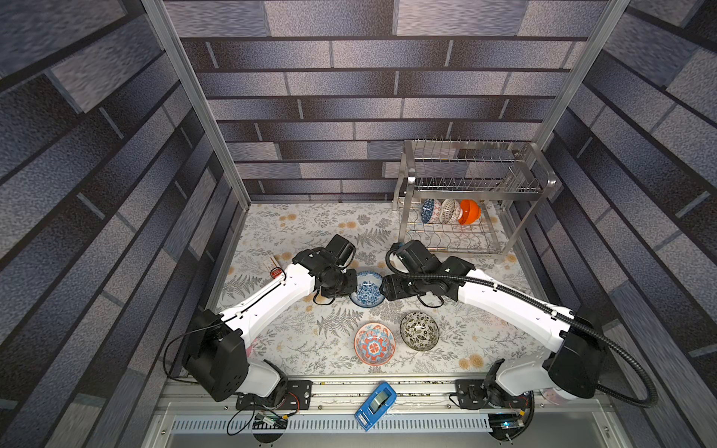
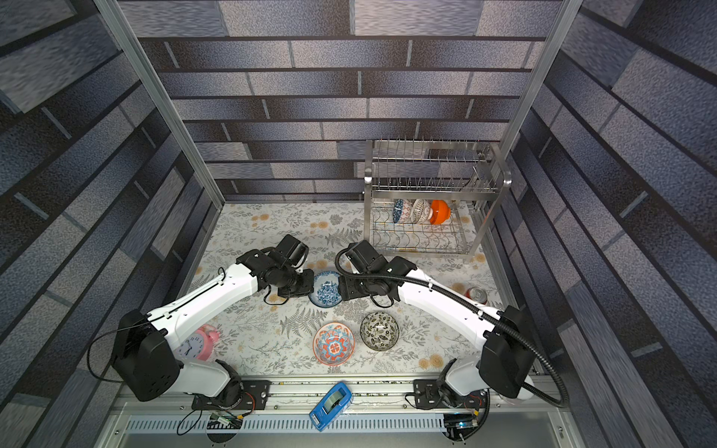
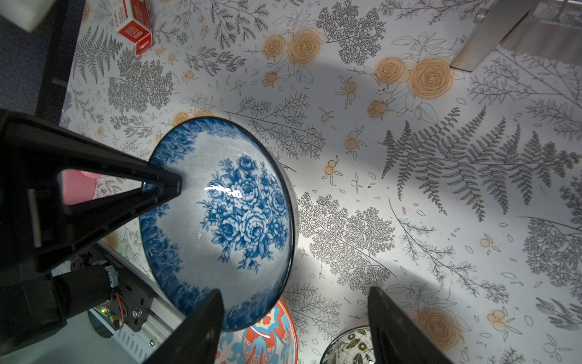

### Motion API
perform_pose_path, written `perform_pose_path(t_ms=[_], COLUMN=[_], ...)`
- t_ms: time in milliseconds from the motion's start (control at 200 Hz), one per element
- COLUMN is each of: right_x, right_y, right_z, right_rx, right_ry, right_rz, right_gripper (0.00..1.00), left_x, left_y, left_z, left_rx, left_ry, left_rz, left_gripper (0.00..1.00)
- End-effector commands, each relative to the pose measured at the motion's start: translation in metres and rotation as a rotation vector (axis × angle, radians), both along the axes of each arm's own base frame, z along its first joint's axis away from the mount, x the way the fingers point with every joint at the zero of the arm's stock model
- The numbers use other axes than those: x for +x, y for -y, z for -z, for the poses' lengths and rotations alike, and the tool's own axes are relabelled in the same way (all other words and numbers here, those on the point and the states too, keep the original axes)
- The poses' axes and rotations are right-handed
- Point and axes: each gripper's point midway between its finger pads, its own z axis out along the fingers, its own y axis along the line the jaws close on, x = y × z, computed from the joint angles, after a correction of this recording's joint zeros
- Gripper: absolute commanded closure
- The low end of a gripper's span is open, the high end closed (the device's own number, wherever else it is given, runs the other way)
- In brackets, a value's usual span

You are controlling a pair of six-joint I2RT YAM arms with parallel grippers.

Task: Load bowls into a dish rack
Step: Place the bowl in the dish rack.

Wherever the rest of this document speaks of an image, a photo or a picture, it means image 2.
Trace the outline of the orange bowl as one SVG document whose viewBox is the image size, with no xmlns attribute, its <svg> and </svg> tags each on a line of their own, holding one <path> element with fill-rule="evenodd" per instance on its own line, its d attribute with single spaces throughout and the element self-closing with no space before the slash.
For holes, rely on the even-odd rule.
<svg viewBox="0 0 717 448">
<path fill-rule="evenodd" d="M 441 225 L 450 217 L 451 209 L 446 201 L 433 200 L 431 202 L 431 217 L 429 218 L 431 225 Z"/>
</svg>

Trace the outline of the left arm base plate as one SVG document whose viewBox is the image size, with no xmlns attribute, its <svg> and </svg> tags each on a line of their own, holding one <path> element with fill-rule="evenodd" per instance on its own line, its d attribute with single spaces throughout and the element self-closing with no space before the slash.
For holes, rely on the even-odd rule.
<svg viewBox="0 0 717 448">
<path fill-rule="evenodd" d="M 270 381 L 243 380 L 229 384 L 229 392 L 209 398 L 197 395 L 192 400 L 193 411 L 263 411 L 269 398 Z"/>
</svg>

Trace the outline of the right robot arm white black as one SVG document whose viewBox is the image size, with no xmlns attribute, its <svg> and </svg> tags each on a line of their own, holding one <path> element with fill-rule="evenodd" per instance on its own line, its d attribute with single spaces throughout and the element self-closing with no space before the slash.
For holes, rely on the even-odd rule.
<svg viewBox="0 0 717 448">
<path fill-rule="evenodd" d="M 497 318 L 498 309 L 448 289 L 407 259 L 388 261 L 366 241 L 337 253 L 334 264 L 341 276 L 339 291 L 344 300 L 387 296 L 392 302 L 414 306 L 439 319 L 474 346 L 476 355 L 446 367 L 444 383 L 453 393 L 465 397 L 479 389 L 498 388 L 496 381 L 485 380 L 480 374 L 487 334 L 495 328 L 480 315 Z"/>
</svg>

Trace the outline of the blue dotted pattern bowl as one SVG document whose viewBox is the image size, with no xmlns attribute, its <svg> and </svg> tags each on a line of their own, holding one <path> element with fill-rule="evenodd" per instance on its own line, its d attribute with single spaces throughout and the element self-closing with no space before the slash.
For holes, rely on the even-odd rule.
<svg viewBox="0 0 717 448">
<path fill-rule="evenodd" d="M 406 199 L 397 199 L 394 202 L 392 210 L 392 220 L 394 224 L 407 224 L 412 220 L 412 210 L 414 202 Z"/>
</svg>

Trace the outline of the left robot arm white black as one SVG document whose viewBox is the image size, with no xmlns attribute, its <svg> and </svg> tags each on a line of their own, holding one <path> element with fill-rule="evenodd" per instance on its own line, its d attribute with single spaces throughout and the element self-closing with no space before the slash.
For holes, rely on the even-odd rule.
<svg viewBox="0 0 717 448">
<path fill-rule="evenodd" d="M 183 393 L 231 409 L 244 398 L 240 375 L 224 361 L 179 354 L 203 324 L 255 293 L 272 287 L 284 299 L 309 295 L 314 274 L 302 269 L 309 248 L 287 234 L 277 246 L 252 249 L 195 291 L 147 313 L 119 321 L 110 365 L 138 401 Z"/>
</svg>

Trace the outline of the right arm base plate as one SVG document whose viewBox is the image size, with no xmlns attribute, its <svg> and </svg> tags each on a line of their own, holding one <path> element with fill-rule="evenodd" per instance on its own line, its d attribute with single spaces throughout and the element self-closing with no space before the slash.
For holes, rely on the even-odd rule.
<svg viewBox="0 0 717 448">
<path fill-rule="evenodd" d="M 438 379 L 414 380 L 413 390 L 406 393 L 404 399 L 411 407 L 422 411 L 481 411 L 490 406 L 490 396 L 485 390 L 475 390 L 461 396 Z"/>
</svg>

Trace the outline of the white lattice pattern bowl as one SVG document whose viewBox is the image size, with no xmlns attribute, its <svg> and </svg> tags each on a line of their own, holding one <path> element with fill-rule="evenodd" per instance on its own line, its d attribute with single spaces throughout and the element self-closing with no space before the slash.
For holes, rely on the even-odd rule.
<svg viewBox="0 0 717 448">
<path fill-rule="evenodd" d="M 412 208 L 412 222 L 414 224 L 429 222 L 432 215 L 431 203 L 423 199 L 417 199 Z"/>
</svg>

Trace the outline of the blue floral rim bowl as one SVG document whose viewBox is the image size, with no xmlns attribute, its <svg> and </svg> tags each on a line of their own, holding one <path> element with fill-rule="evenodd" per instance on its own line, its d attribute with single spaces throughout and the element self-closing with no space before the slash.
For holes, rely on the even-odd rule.
<svg viewBox="0 0 717 448">
<path fill-rule="evenodd" d="M 308 295 L 310 302 L 320 308 L 332 308 L 342 300 L 339 292 L 340 274 L 326 271 L 314 277 L 314 290 Z"/>
</svg>

